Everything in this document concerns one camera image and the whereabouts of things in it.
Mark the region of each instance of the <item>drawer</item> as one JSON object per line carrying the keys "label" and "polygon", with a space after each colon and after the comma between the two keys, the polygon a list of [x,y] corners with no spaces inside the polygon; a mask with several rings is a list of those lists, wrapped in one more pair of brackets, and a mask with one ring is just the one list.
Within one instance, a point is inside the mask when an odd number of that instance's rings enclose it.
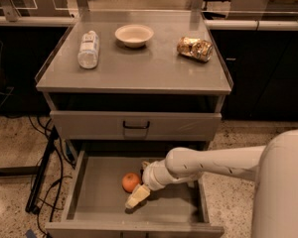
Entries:
{"label": "drawer", "polygon": [[211,141],[220,113],[52,111],[64,139]]}
{"label": "drawer", "polygon": [[122,177],[140,174],[142,161],[156,160],[81,151],[62,220],[47,223],[47,230],[53,238],[221,237],[224,229],[209,223],[201,180],[170,184],[152,191],[134,209],[125,209],[129,193],[121,186]]}

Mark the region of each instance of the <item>bowl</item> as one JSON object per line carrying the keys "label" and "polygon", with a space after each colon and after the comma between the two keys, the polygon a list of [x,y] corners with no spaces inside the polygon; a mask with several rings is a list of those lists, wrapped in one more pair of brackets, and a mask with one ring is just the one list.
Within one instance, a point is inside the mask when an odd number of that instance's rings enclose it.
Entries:
{"label": "bowl", "polygon": [[128,48],[136,49],[144,46],[153,37],[153,30],[143,25],[126,25],[118,28],[116,38]]}

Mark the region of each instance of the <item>drawer handle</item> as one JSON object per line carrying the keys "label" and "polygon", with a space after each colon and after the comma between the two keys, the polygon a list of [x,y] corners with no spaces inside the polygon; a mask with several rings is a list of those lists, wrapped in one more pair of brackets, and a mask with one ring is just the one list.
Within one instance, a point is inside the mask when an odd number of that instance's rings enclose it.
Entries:
{"label": "drawer handle", "polygon": [[125,129],[133,129],[133,130],[146,130],[149,128],[150,126],[150,122],[148,121],[147,124],[145,126],[129,126],[126,125],[126,121],[123,121],[122,123],[123,128]]}

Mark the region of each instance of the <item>floor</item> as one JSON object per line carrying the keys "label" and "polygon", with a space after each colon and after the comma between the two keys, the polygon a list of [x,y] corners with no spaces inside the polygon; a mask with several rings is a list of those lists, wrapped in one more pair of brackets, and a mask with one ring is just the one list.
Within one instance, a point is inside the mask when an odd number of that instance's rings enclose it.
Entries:
{"label": "floor", "polygon": [[[45,125],[49,118],[41,117],[39,121],[37,117],[0,117],[0,168],[35,166],[38,163],[47,144],[40,124]],[[276,135],[293,129],[298,129],[298,122],[222,121],[210,149],[265,145]],[[65,178],[57,208],[62,208],[66,202],[73,173],[73,168],[64,163]],[[45,197],[50,185],[59,177],[60,162],[53,153],[40,199]],[[37,237],[45,237],[38,228],[38,220],[42,231],[45,231],[51,207],[44,205],[39,218],[25,211],[32,182],[31,177],[0,178],[0,238],[26,237],[29,230]],[[253,182],[209,173],[204,173],[203,182],[211,224],[223,226],[223,238],[250,237]],[[56,191],[57,186],[49,193],[49,204],[53,204]],[[62,211],[57,210],[53,221],[59,221],[61,214]]]}

